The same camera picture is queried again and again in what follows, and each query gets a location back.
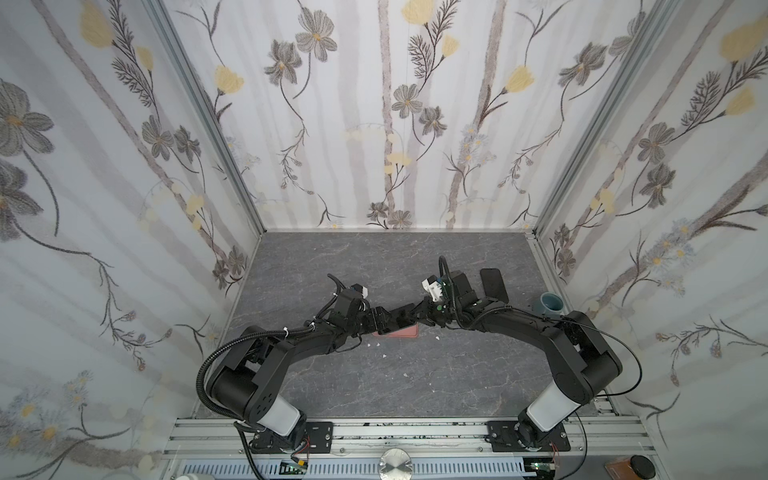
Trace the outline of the pink phone case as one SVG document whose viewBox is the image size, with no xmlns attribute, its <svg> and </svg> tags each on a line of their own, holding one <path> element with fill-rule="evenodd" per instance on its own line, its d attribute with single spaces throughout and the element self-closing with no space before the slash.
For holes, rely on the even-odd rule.
<svg viewBox="0 0 768 480">
<path fill-rule="evenodd" d="M 383 337 L 413 339 L 413 338 L 417 338 L 418 335 L 419 335 L 419 326 L 412 325 L 406 328 L 402 328 L 400 330 L 384 333 Z"/>
</svg>

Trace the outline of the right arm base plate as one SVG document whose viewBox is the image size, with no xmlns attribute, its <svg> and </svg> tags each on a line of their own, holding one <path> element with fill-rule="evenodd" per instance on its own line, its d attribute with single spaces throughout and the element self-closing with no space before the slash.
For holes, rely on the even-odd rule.
<svg viewBox="0 0 768 480">
<path fill-rule="evenodd" d="M 527 421 L 488 421 L 485 441 L 495 453 L 569 452 L 571 445 L 563 424 L 542 432 Z"/>
</svg>

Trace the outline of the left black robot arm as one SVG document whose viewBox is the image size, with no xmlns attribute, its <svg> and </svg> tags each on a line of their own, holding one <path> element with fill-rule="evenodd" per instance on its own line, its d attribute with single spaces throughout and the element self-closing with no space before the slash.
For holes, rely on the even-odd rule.
<svg viewBox="0 0 768 480">
<path fill-rule="evenodd" d="M 264 429 L 280 450 L 294 453 L 309 447 L 307 417 L 280 396 L 289 367 L 308 357 L 339 353 L 350 338 L 385 334 L 398 329 L 398 311 L 373 307 L 366 288 L 345 286 L 337 277 L 332 298 L 302 327 L 265 330 L 246 328 L 205 358 L 195 390 L 208 410 L 232 419 L 256 479 L 263 477 L 248 440 Z"/>
</svg>

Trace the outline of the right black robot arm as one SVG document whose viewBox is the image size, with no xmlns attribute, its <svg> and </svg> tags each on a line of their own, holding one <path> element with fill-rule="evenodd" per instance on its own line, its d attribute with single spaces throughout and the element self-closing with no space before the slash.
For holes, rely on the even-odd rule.
<svg viewBox="0 0 768 480">
<path fill-rule="evenodd" d="M 580 311 L 554 317 L 513 306 L 499 269 L 480 272 L 483 294 L 478 295 L 466 275 L 452 272 L 438 259 L 439 274 L 422 282 L 424 299 L 408 309 L 415 322 L 470 332 L 498 334 L 525 342 L 545 355 L 552 381 L 518 414 L 514 441 L 524 449 L 552 442 L 564 420 L 598 396 L 623 372 L 623 364 L 608 341 Z"/>
</svg>

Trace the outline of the black phone case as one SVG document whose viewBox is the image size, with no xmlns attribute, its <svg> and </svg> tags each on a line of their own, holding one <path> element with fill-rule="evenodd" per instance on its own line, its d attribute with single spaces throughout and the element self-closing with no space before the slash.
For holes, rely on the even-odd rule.
<svg viewBox="0 0 768 480">
<path fill-rule="evenodd" d="M 509 295 L 506 285 L 498 268 L 483 268 L 480 270 L 480 278 L 486 297 L 495 299 L 503 304 L 509 303 Z"/>
</svg>

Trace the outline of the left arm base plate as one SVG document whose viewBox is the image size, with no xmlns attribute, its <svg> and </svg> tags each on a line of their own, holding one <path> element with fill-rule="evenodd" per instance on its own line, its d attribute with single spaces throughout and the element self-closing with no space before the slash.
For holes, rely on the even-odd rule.
<svg viewBox="0 0 768 480">
<path fill-rule="evenodd" d="M 262 427 L 255 433 L 247 434 L 249 449 L 254 454 L 328 454 L 331 451 L 334 423 L 330 421 L 308 421 L 299 430 L 296 438 L 281 437 Z"/>
</svg>

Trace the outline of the black phone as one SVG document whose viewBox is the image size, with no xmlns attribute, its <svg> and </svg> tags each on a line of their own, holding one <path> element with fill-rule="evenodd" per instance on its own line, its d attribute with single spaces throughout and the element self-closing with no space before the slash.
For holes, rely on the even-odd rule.
<svg viewBox="0 0 768 480">
<path fill-rule="evenodd" d="M 415 307 L 416 305 L 414 303 L 409 303 L 390 311 L 396 320 L 395 331 L 412 325 L 417 325 L 418 321 L 414 314 Z"/>
</svg>

